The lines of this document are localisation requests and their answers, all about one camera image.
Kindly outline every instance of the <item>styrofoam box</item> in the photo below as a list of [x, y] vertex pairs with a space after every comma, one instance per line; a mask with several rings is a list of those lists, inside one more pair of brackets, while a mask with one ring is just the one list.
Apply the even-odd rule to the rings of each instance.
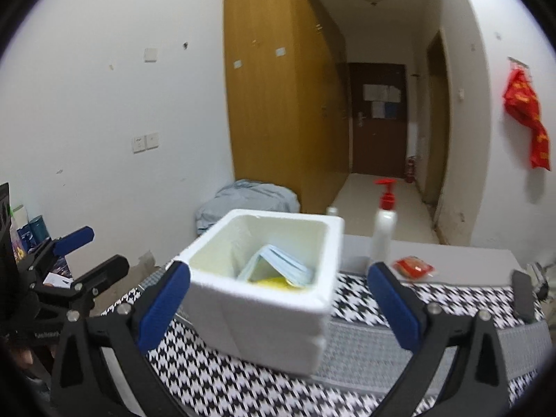
[[[344, 220], [335, 216], [232, 210], [175, 260], [191, 267], [182, 303], [212, 348], [260, 365], [309, 375], [326, 347]], [[300, 291], [235, 278], [271, 244], [315, 271]]]

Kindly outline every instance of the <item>tile floor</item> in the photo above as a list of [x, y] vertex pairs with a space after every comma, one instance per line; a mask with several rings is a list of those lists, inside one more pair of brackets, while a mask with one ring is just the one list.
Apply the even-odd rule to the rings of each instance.
[[[375, 185], [375, 175], [350, 174], [340, 190], [334, 206], [338, 215], [345, 220], [345, 233], [349, 235], [372, 236], [376, 210], [384, 186]], [[418, 243], [438, 244], [438, 237], [432, 228], [432, 221], [426, 205], [414, 183], [400, 179], [394, 185], [398, 223], [394, 239]]]

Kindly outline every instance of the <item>white wall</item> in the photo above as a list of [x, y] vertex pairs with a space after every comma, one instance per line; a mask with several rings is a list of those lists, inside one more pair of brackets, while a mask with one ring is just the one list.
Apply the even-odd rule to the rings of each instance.
[[[417, 180], [426, 182], [430, 102], [426, 49], [439, 30], [447, 56], [451, 125], [447, 173], [436, 217], [452, 245], [469, 245], [483, 196], [490, 145], [489, 76], [469, 0], [429, 0], [416, 53], [419, 79]], [[458, 99], [462, 89], [465, 99]]]
[[[0, 181], [52, 236], [94, 229], [74, 275], [115, 253], [163, 264], [194, 239], [233, 177], [222, 57], [222, 0], [40, 0], [27, 17], [0, 65]], [[152, 132], [160, 147], [132, 154]]]
[[540, 250], [556, 251], [556, 175], [530, 169], [530, 130], [504, 114], [502, 95], [508, 57], [529, 65], [542, 121], [554, 141], [556, 55], [520, 0], [470, 1], [484, 40], [492, 95], [490, 160], [472, 244], [510, 249], [525, 264]]
[[408, 150], [417, 150], [417, 81], [412, 33], [403, 26], [375, 26], [345, 33], [347, 61], [350, 63], [404, 64], [408, 84]]

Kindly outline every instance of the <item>red cloth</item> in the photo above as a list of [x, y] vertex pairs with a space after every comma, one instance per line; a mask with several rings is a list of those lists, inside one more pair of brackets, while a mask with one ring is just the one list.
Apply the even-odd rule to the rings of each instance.
[[514, 69], [504, 93], [504, 108], [521, 125], [528, 126], [532, 133], [529, 160], [532, 168], [550, 170], [550, 139], [540, 121], [540, 105], [537, 94], [531, 87], [525, 71]]

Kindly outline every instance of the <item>door handle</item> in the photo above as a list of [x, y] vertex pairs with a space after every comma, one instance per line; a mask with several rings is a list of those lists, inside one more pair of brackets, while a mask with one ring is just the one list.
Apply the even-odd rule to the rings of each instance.
[[357, 121], [358, 121], [359, 128], [363, 126], [363, 120], [366, 118], [367, 116], [363, 115], [363, 111], [357, 113]]

